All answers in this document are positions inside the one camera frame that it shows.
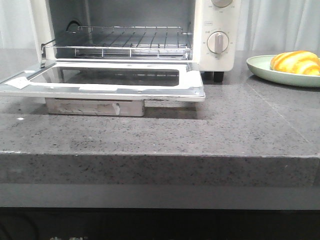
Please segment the upper temperature knob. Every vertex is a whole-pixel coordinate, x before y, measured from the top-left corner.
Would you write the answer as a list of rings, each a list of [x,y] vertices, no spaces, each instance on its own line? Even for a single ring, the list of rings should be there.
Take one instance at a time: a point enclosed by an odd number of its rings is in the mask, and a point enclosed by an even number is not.
[[[218,8],[225,8],[229,6],[233,0],[211,0],[212,4]]]

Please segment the lower timer knob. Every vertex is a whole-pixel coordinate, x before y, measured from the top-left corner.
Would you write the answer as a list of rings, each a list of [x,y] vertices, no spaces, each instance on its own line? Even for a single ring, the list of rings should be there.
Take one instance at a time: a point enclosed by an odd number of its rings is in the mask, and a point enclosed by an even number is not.
[[[212,33],[207,39],[207,47],[214,54],[222,54],[229,45],[228,36],[221,31]]]

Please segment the oven glass door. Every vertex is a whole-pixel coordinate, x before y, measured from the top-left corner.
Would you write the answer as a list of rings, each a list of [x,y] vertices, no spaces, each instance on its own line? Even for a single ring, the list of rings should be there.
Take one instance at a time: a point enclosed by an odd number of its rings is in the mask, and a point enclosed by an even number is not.
[[[0,82],[2,96],[44,98],[50,114],[136,116],[145,101],[202,102],[201,74],[189,63],[52,61]]]

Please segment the orange striped bread roll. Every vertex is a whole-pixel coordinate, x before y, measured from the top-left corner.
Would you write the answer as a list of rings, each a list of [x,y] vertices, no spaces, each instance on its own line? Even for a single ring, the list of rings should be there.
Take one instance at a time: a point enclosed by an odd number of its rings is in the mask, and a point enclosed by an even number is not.
[[[320,59],[315,53],[306,50],[283,52],[271,59],[270,69],[290,74],[319,76]]]

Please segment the light green plate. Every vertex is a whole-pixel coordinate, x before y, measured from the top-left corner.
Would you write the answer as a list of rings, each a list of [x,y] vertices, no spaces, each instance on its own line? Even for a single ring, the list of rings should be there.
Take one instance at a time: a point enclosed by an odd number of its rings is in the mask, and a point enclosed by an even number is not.
[[[270,67],[275,55],[258,55],[246,60],[248,69],[257,77],[288,86],[319,88],[320,77],[317,75],[294,74],[272,70]]]

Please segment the white Toshiba toaster oven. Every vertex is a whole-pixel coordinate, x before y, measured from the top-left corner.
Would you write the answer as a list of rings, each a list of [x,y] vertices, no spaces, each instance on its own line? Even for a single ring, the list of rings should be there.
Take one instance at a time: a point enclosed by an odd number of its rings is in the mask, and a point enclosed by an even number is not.
[[[211,0],[31,0],[37,51],[41,65],[50,60],[134,62],[134,63],[188,63],[204,73],[206,78],[222,82],[224,73],[234,66],[236,38],[241,2],[224,8]],[[66,31],[79,26],[96,27],[182,27],[192,34],[190,60],[56,58],[50,50],[43,58],[42,44],[48,43]],[[207,47],[214,32],[228,36],[227,49],[216,54]]]

